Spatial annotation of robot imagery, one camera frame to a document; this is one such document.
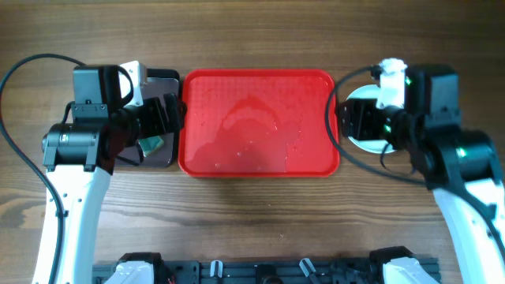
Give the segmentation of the light blue plate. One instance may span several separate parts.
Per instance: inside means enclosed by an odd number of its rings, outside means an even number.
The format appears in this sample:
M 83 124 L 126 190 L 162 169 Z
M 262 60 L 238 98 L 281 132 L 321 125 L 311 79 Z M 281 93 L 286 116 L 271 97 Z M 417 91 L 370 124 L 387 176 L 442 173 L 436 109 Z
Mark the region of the light blue plate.
M 395 149 L 384 138 L 385 118 L 376 107 L 381 91 L 376 85 L 359 87 L 339 104 L 341 134 L 372 154 L 391 154 Z

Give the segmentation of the green yellow sponge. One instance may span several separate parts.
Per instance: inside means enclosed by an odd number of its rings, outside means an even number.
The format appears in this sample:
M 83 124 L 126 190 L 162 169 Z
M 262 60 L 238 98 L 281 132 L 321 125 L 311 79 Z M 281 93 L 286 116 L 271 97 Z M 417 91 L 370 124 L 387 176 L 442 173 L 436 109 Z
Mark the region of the green yellow sponge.
M 144 157 L 149 156 L 164 145 L 164 140 L 160 136 L 152 136 L 138 141 Z

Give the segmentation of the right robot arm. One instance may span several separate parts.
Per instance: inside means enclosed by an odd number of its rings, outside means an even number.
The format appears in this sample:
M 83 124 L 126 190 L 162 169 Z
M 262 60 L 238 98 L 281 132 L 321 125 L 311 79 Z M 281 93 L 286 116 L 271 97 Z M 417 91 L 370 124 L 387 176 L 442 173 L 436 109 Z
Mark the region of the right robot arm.
M 458 74 L 392 61 L 365 72 L 378 80 L 378 95 L 340 103 L 332 92 L 326 115 L 337 117 L 341 136 L 407 152 L 447 224 L 462 280 L 503 282 L 503 171 L 491 138 L 462 127 Z

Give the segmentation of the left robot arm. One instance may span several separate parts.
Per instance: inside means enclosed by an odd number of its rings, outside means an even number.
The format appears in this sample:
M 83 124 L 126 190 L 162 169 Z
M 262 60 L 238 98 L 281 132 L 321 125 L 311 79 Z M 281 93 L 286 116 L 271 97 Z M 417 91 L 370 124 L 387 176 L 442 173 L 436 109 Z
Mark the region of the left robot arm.
M 139 62 L 73 70 L 71 118 L 42 142 L 50 184 L 33 282 L 89 283 L 102 202 L 114 168 L 164 168 L 185 106 L 178 72 Z

